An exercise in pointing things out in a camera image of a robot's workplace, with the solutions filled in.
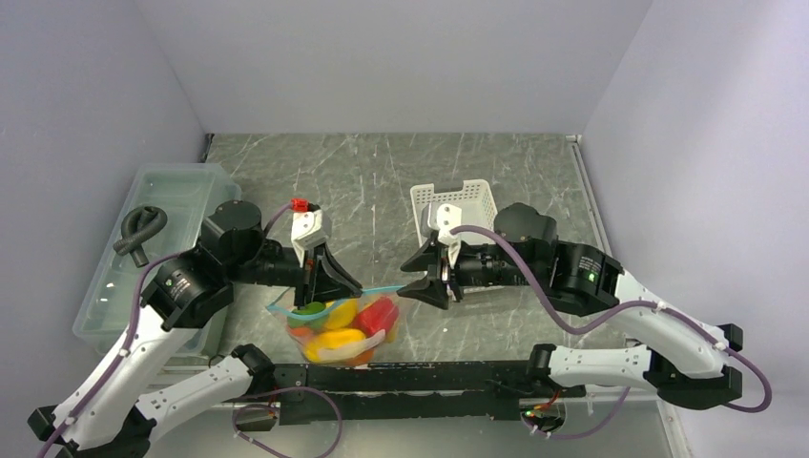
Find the orange carrot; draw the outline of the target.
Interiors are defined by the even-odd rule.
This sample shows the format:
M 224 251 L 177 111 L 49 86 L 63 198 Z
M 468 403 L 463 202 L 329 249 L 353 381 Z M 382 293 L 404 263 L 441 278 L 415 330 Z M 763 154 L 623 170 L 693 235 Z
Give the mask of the orange carrot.
M 316 332 L 306 326 L 287 327 L 290 336 L 297 340 L 308 340 L 316 335 Z

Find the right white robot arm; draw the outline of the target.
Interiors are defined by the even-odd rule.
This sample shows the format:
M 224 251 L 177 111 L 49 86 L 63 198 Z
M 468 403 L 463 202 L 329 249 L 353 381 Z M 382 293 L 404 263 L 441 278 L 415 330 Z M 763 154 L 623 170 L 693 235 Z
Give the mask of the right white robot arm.
M 742 376 L 730 365 L 742 347 L 739 327 L 702 323 L 645 295 L 617 260 L 561 240 L 555 220 L 533 207 L 513 203 L 487 229 L 464 223 L 458 206 L 430 203 L 420 231 L 424 242 L 403 270 L 421 278 L 402 287 L 401 297 L 447 309 L 470 287 L 528 286 L 555 323 L 586 317 L 579 334 L 608 324 L 636 340 L 634 347 L 614 349 L 537 344 L 525 373 L 534 394 L 627 386 L 691 410 L 733 406 L 740 398 Z

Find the yellow fruit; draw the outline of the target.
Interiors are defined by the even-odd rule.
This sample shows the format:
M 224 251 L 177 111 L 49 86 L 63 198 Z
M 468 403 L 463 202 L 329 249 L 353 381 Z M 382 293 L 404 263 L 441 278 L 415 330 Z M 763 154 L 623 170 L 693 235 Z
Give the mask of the yellow fruit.
M 365 340 L 365 334 L 359 329 L 329 330 L 308 341 L 302 348 L 302 354 L 313 363 L 342 362 L 361 354 Z

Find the clear zip top bag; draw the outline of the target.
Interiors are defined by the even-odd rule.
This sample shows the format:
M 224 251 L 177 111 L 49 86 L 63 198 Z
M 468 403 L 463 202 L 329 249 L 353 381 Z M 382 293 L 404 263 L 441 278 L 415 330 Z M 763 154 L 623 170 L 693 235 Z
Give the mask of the clear zip top bag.
M 294 294 L 287 288 L 266 309 L 281 322 L 307 362 L 357 367 L 369 364 L 380 348 L 397 340 L 407 311 L 397 295 L 399 289 L 398 285 L 372 287 L 358 298 L 296 307 Z

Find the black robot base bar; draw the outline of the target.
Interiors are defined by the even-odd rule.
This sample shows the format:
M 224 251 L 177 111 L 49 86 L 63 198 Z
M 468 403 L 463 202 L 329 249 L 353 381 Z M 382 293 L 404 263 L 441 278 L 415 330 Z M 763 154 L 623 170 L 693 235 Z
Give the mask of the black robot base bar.
M 583 386 L 556 388 L 527 373 L 525 361 L 375 363 L 367 368 L 277 364 L 274 376 L 239 396 L 273 400 L 284 426 L 334 419 L 484 417 L 515 421 L 531 401 L 583 398 Z

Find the red bell pepper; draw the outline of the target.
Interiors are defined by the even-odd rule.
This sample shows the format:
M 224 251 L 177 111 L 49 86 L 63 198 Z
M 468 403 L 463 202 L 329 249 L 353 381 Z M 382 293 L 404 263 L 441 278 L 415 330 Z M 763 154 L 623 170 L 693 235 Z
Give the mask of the red bell pepper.
M 390 342 L 395 338 L 399 319 L 399 306 L 389 297 L 382 296 L 362 309 L 352 324 L 368 338 L 383 331 L 384 339 Z

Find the orange tangerine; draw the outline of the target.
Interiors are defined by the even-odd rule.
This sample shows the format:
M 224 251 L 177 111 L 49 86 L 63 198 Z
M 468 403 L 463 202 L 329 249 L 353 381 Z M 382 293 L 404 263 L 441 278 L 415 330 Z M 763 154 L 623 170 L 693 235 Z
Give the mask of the orange tangerine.
M 347 360 L 345 364 L 351 367 L 363 366 L 368 364 L 372 360 L 373 356 L 374 350 L 368 349 L 365 352 L 359 354 L 358 356 Z

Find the green leafy vegetable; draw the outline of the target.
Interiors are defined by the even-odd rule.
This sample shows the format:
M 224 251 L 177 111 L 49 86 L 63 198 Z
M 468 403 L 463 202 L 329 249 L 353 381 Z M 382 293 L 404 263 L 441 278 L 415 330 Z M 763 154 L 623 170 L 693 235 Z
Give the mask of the green leafy vegetable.
M 326 306 L 322 302 L 310 302 L 302 308 L 293 308 L 286 318 L 286 324 L 292 329 L 305 327 L 313 331 L 320 331 L 328 320 L 327 315 L 312 320 L 303 320 L 302 317 L 317 315 L 324 311 L 325 308 Z

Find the yellow lemon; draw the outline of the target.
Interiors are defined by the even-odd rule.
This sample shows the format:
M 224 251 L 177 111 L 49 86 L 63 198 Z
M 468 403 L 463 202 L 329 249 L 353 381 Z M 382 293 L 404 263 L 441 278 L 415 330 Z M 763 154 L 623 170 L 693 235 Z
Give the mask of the yellow lemon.
M 359 312 L 359 302 L 357 299 L 330 302 L 328 311 L 329 314 L 322 325 L 323 330 L 346 328 L 354 322 Z

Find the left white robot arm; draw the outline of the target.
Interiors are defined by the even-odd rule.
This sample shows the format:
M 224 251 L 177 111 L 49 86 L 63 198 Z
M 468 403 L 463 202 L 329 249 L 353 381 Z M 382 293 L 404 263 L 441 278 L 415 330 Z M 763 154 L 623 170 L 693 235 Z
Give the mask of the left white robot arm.
M 328 248 L 330 223 L 322 209 L 300 199 L 289 208 L 295 213 L 290 246 L 269 238 L 270 224 L 256 204 L 227 200 L 203 220 L 191 249 L 149 263 L 118 341 L 65 401 L 31 414 L 40 454 L 60 446 L 69 457 L 141 455 L 212 405 L 266 398 L 276 369 L 252 344 L 179 384 L 154 393 L 147 387 L 200 328 L 234 302 L 239 283 L 290 287 L 298 307 L 362 294 L 362 285 Z

